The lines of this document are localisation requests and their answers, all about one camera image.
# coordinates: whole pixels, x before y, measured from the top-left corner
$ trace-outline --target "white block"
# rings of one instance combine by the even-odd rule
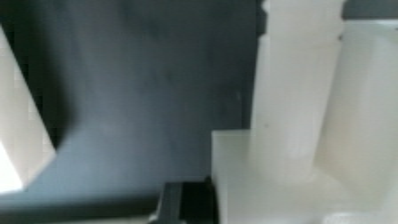
[[[248,160],[251,131],[214,133],[221,224],[398,223],[397,28],[398,21],[347,22],[306,181],[292,184],[265,178]],[[276,169],[267,172],[281,174]]]
[[[54,156],[54,145],[0,28],[0,193],[27,187]]]

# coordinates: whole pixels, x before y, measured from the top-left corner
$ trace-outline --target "gray background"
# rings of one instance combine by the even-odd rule
[[[249,126],[249,0],[2,0],[0,22],[59,157],[0,223],[143,214],[168,181],[210,174],[216,129]],[[345,18],[397,18],[352,0]]]

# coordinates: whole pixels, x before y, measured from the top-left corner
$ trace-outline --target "white cylinder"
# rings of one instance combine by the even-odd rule
[[[343,32],[342,0],[269,0],[260,39],[251,163],[271,179],[308,179]]]

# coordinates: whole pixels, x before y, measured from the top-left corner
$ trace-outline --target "white panel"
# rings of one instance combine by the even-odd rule
[[[8,193],[8,192],[22,190],[24,184],[22,184],[17,169],[9,160],[9,155],[4,149],[2,142],[0,142],[0,177],[2,177],[0,192]]]
[[[56,150],[2,29],[0,141],[27,186],[54,159]],[[6,176],[0,176],[0,182],[8,181]]]

